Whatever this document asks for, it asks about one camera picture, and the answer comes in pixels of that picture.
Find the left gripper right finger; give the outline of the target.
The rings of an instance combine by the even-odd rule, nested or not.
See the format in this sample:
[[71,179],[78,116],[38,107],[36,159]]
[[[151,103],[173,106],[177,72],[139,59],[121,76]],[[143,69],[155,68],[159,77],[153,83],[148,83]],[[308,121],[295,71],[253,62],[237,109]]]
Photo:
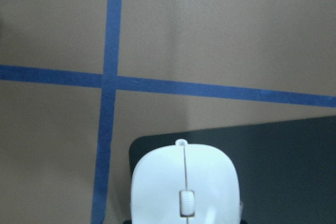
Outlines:
[[240,221],[240,224],[248,224],[248,222],[247,222],[246,220],[242,219],[242,220]]

